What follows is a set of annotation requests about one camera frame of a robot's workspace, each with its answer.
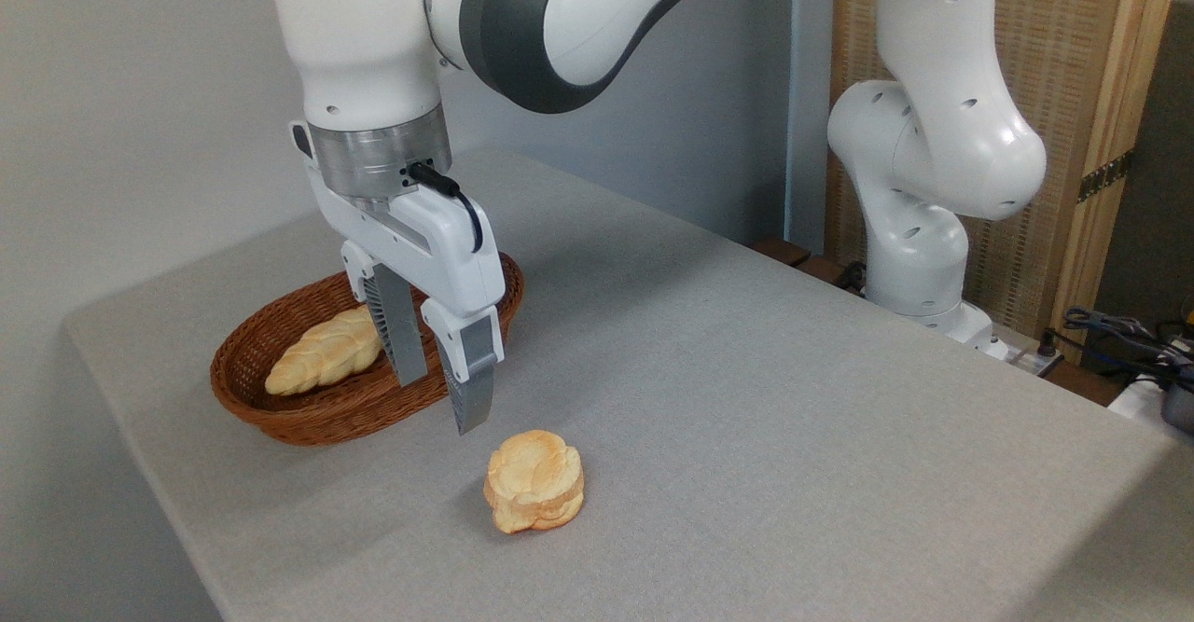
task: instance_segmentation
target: round bread roll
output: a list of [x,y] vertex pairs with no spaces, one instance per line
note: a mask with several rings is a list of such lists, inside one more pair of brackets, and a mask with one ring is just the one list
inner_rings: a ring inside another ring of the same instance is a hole
[[485,500],[505,534],[567,524],[585,501],[580,454],[549,431],[528,431],[490,457]]

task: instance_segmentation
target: woven screen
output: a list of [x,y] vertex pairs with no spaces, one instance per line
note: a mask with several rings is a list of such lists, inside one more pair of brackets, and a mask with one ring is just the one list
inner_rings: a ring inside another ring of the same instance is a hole
[[[971,255],[966,298],[998,324],[1040,332],[1053,304],[1065,240],[1084,174],[1095,100],[1118,0],[997,0],[996,39],[1020,111],[1045,138],[1048,174],[1023,213],[964,220]],[[875,0],[836,0],[833,99],[850,84],[891,79],[875,49]],[[826,253],[866,260],[857,197],[839,164],[829,174]]]

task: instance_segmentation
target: metal hinge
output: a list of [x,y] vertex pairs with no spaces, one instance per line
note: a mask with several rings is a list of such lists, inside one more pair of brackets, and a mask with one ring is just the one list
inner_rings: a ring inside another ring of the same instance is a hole
[[1109,164],[1104,164],[1103,167],[1096,168],[1087,177],[1082,178],[1082,185],[1078,187],[1078,202],[1087,202],[1087,198],[1098,193],[1109,185],[1115,184],[1118,180],[1124,179],[1127,175],[1130,168],[1132,168],[1132,159],[1135,152],[1128,149],[1126,154],[1113,160]]

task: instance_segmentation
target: table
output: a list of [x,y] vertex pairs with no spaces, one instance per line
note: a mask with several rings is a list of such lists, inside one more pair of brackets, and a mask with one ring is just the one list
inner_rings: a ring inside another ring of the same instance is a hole
[[[1189,620],[1194,451],[844,291],[518,155],[464,155],[527,297],[490,421],[266,438],[208,364],[338,270],[307,218],[74,313],[229,621]],[[571,524],[505,536],[507,436],[579,448]]]

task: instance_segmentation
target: bread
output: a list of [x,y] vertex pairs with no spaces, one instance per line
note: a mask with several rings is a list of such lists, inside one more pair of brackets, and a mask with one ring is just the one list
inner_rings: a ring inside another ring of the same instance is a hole
[[580,454],[549,431],[509,438],[490,457],[485,500],[506,534],[567,524],[585,503]]
[[265,378],[265,392],[289,396],[334,384],[373,365],[381,339],[365,306],[315,325],[283,351]]

